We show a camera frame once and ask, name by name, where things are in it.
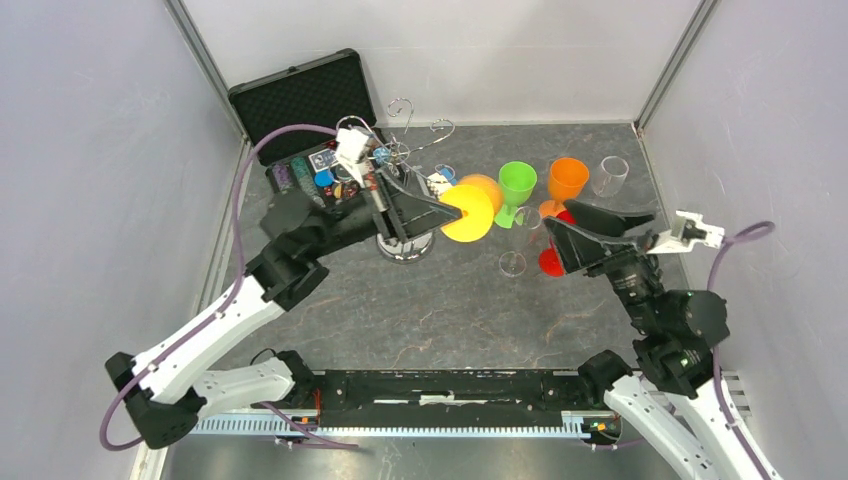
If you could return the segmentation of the yellow plastic wine glass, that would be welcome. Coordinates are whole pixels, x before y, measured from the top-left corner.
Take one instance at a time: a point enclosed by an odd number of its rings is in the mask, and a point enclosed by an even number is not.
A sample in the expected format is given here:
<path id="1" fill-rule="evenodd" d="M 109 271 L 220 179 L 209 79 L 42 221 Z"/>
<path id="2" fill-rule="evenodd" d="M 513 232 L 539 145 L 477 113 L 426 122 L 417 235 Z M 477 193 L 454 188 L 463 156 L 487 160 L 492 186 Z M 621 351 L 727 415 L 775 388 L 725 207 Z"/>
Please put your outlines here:
<path id="1" fill-rule="evenodd" d="M 471 243 L 489 232 L 503 206 L 504 194 L 493 178 L 470 174 L 442 193 L 439 200 L 461 213 L 460 219 L 441 227 L 442 233 L 455 242 Z"/>

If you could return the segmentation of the red plastic wine glass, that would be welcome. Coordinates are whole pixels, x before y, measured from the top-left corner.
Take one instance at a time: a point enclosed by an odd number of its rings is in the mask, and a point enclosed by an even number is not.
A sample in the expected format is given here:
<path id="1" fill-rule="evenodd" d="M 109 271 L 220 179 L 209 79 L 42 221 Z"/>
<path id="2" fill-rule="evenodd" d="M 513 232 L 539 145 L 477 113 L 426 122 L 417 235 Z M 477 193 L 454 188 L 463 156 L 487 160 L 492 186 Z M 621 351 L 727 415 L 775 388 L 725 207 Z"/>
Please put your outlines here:
<path id="1" fill-rule="evenodd" d="M 574 217 L 568 210 L 559 212 L 556 215 L 556 218 L 569 224 L 576 223 Z M 540 253 L 537 263 L 541 271 L 550 277 L 562 277 L 566 274 L 553 244 L 550 244 L 548 248 L 544 249 Z"/>

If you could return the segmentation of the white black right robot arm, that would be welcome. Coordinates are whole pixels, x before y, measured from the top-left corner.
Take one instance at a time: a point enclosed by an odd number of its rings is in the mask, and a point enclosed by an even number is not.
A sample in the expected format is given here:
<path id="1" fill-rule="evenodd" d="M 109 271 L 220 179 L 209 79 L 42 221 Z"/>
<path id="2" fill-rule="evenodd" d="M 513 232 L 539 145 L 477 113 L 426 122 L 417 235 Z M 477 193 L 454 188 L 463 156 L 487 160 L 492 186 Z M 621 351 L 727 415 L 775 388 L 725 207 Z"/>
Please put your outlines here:
<path id="1" fill-rule="evenodd" d="M 580 366 L 580 400 L 619 414 L 683 479 L 777 478 L 722 376 L 718 347 L 730 334 L 726 301 L 709 288 L 665 288 L 658 262 L 698 245 L 724 257 L 735 245 L 771 234 L 775 224 L 760 221 L 729 235 L 701 214 L 680 210 L 657 233 L 648 229 L 650 213 L 576 200 L 566 209 L 567 219 L 543 221 L 564 271 L 605 277 L 639 333 L 636 368 L 609 351 Z"/>

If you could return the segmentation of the clear wine glass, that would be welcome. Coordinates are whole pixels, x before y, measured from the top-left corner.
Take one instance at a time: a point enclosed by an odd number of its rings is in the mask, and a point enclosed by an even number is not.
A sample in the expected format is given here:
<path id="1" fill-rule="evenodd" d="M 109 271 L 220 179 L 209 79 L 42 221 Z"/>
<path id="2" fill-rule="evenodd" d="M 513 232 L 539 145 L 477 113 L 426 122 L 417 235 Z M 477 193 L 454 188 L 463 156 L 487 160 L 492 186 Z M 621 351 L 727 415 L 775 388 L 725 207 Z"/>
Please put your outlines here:
<path id="1" fill-rule="evenodd" d="M 619 156 L 607 156 L 590 173 L 590 187 L 601 198 L 615 196 L 622 188 L 630 168 Z"/>
<path id="2" fill-rule="evenodd" d="M 518 207 L 508 218 L 507 250 L 500 256 L 498 266 L 507 277 L 522 275 L 528 266 L 528 257 L 542 230 L 540 212 L 529 206 Z"/>

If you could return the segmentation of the orange plastic wine glass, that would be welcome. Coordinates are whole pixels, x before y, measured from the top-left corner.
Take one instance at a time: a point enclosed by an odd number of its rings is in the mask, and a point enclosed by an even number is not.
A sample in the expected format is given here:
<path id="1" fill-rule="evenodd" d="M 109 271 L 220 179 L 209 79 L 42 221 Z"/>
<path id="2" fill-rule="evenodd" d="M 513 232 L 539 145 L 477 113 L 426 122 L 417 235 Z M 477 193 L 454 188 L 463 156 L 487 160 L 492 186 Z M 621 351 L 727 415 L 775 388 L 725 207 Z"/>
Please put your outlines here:
<path id="1" fill-rule="evenodd" d="M 549 199 L 539 206 L 541 216 L 555 217 L 564 211 L 565 201 L 576 199 L 589 178 L 589 169 L 582 161 L 571 157 L 554 160 L 548 173 Z"/>

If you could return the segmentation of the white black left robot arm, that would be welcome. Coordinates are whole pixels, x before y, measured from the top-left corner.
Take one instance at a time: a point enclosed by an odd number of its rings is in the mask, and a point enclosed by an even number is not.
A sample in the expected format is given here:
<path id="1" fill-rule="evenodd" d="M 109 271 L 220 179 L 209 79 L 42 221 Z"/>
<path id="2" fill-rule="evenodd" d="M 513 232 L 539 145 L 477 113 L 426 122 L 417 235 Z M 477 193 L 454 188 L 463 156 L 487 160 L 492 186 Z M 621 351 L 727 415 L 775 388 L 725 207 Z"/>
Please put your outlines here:
<path id="1" fill-rule="evenodd" d="M 411 192 L 383 169 L 334 207 L 318 205 L 299 187 L 276 194 L 261 221 L 269 243 L 223 294 L 167 339 L 135 355 L 117 352 L 105 368 L 118 391 L 101 424 L 124 406 L 139 442 L 161 449 L 202 419 L 261 402 L 306 405 L 312 373 L 295 353 L 254 366 L 214 371 L 212 365 L 247 336 L 291 311 L 328 276 L 320 258 L 377 235 L 406 242 L 460 219 L 459 208 Z"/>

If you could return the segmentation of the green plastic wine glass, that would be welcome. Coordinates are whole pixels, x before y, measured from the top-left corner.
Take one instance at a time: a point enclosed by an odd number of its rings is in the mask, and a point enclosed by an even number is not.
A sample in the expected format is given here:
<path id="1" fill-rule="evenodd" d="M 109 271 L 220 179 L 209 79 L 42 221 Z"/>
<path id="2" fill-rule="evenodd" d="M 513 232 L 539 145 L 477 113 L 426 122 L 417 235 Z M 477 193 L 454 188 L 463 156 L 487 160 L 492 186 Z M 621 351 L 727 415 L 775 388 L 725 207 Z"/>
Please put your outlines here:
<path id="1" fill-rule="evenodd" d="M 531 196 L 537 183 L 536 170 L 528 163 L 510 161 L 498 173 L 498 185 L 503 194 L 503 203 L 494 217 L 496 225 L 510 229 L 520 206 Z"/>

